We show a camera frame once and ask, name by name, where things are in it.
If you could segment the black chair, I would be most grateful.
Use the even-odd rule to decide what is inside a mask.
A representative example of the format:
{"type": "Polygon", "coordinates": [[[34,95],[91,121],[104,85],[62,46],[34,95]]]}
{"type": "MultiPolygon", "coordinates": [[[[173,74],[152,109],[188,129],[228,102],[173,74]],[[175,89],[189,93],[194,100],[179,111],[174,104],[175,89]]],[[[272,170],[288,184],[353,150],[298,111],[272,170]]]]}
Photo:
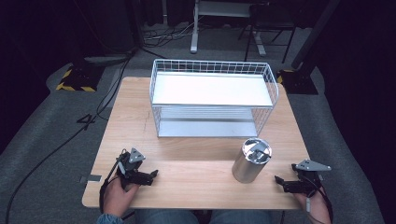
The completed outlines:
{"type": "Polygon", "coordinates": [[[247,24],[238,36],[238,38],[241,38],[244,33],[248,33],[244,61],[248,59],[251,39],[254,34],[276,32],[276,36],[271,40],[271,45],[274,46],[276,39],[284,31],[288,31],[290,32],[289,40],[286,44],[282,44],[282,47],[286,47],[281,61],[284,63],[297,28],[297,18],[300,14],[299,9],[291,9],[281,0],[273,0],[251,5],[248,8],[248,14],[247,24]]]}

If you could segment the grey tape strip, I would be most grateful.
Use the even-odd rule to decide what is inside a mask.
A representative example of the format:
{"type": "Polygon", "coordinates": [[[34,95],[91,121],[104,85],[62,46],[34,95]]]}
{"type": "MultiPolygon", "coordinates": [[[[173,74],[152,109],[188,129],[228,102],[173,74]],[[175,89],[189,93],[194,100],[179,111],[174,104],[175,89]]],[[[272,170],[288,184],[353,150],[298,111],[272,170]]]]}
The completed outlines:
{"type": "Polygon", "coordinates": [[[86,184],[88,182],[100,182],[102,177],[100,175],[82,175],[79,179],[79,183],[86,184]]]}

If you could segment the black slanted stand pole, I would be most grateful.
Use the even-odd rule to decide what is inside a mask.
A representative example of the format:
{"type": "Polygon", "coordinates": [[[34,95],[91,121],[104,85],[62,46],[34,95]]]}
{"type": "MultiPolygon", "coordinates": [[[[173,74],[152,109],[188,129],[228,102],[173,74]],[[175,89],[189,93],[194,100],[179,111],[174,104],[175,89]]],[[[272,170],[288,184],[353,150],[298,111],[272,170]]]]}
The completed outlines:
{"type": "Polygon", "coordinates": [[[324,8],[313,30],[311,31],[310,35],[305,40],[303,46],[300,48],[299,52],[297,53],[296,57],[291,63],[292,68],[298,69],[304,63],[304,59],[307,56],[309,50],[312,48],[315,41],[318,39],[321,31],[324,29],[328,20],[330,19],[333,12],[337,8],[339,2],[340,0],[330,0],[327,6],[324,8]]]}

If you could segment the person's right hand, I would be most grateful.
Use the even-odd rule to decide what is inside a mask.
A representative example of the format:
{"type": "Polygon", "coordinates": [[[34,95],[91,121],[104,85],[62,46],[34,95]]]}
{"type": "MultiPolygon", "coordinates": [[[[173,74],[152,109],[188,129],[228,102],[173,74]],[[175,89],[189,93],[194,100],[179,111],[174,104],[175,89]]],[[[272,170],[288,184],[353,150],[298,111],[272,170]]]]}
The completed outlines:
{"type": "MultiPolygon", "coordinates": [[[[307,216],[311,224],[332,224],[326,201],[323,198],[324,195],[324,188],[320,188],[319,191],[310,197],[311,212],[309,214],[307,213],[307,216]]],[[[306,212],[305,200],[308,197],[302,193],[294,193],[293,196],[306,212]]]]}

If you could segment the steel tumbler cup with lid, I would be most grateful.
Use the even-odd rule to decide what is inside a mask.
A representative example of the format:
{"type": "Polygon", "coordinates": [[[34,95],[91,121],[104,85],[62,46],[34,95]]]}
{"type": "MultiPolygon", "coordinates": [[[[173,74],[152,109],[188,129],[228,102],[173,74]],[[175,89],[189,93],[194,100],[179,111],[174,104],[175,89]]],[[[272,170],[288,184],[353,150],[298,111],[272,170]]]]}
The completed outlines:
{"type": "Polygon", "coordinates": [[[251,183],[271,159],[272,149],[265,140],[249,138],[241,146],[234,161],[233,177],[240,183],[251,183]]]}

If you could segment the person's blue jeans legs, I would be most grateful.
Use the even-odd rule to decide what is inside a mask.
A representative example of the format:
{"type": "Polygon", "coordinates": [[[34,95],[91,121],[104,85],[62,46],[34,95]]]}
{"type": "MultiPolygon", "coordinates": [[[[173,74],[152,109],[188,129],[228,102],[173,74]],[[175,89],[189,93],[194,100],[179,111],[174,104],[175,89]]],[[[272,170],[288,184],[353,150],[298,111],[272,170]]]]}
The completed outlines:
{"type": "MultiPolygon", "coordinates": [[[[191,210],[138,209],[137,224],[200,224],[191,210]]],[[[273,224],[265,210],[213,210],[207,224],[273,224]]]]}

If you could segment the white wire shelf rack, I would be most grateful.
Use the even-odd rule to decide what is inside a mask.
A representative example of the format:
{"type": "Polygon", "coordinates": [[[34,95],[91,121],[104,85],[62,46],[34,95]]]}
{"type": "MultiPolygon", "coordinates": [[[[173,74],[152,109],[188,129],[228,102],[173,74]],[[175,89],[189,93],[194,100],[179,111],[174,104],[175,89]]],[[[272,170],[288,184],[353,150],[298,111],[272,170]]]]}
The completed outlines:
{"type": "Polygon", "coordinates": [[[278,101],[268,63],[153,62],[149,99],[160,137],[256,137],[278,101]]]}

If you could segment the white desk frame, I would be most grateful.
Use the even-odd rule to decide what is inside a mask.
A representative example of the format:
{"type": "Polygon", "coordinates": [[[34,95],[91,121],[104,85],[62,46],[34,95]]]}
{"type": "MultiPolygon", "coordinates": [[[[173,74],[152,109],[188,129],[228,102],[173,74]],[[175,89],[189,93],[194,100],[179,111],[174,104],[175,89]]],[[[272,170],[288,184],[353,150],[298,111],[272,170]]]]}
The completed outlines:
{"type": "Polygon", "coordinates": [[[192,54],[198,51],[199,28],[198,22],[200,16],[217,16],[217,17],[233,17],[248,18],[250,3],[239,2],[221,2],[220,0],[194,0],[193,10],[193,29],[191,35],[190,52],[192,54]]]}

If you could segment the person's left hand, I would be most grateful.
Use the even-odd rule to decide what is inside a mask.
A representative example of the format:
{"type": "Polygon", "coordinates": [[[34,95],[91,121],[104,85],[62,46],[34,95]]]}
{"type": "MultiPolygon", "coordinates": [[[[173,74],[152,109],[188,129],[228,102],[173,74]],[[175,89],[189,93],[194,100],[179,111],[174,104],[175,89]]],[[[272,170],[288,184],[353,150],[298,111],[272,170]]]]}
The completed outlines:
{"type": "Polygon", "coordinates": [[[139,185],[136,184],[130,184],[124,189],[120,179],[112,177],[105,191],[103,213],[121,217],[130,207],[138,190],[139,185]]]}

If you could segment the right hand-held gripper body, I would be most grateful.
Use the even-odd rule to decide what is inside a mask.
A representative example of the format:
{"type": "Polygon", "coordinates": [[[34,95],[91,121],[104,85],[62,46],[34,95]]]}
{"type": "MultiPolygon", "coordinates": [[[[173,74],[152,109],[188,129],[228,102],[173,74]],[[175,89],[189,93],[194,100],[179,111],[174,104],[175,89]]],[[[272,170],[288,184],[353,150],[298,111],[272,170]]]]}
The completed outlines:
{"type": "Polygon", "coordinates": [[[303,193],[308,198],[312,197],[321,188],[322,178],[319,172],[330,172],[332,169],[330,165],[324,165],[309,159],[293,164],[291,168],[299,178],[296,190],[293,193],[303,193]]]}

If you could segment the black yellow striped stand base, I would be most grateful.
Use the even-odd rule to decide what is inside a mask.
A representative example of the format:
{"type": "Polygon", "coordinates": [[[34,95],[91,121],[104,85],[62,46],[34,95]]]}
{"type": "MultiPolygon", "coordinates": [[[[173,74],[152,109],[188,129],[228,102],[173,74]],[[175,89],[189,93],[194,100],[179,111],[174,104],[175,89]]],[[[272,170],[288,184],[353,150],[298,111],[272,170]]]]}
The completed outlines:
{"type": "Polygon", "coordinates": [[[282,69],[276,72],[276,80],[282,84],[287,94],[318,95],[318,90],[310,76],[300,71],[282,69]]]}
{"type": "Polygon", "coordinates": [[[97,91],[99,81],[105,71],[103,66],[89,65],[76,67],[71,65],[56,87],[57,91],[97,91]]]}

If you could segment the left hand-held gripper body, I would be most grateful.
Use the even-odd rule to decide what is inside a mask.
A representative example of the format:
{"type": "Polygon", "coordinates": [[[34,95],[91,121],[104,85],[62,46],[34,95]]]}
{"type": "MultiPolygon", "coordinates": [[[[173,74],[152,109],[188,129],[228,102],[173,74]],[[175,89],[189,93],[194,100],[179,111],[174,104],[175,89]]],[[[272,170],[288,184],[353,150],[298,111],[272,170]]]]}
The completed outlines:
{"type": "Polygon", "coordinates": [[[142,178],[138,174],[138,168],[143,163],[145,156],[134,147],[131,151],[124,149],[118,158],[117,175],[120,177],[121,187],[126,189],[129,184],[133,184],[135,178],[142,178]]]}

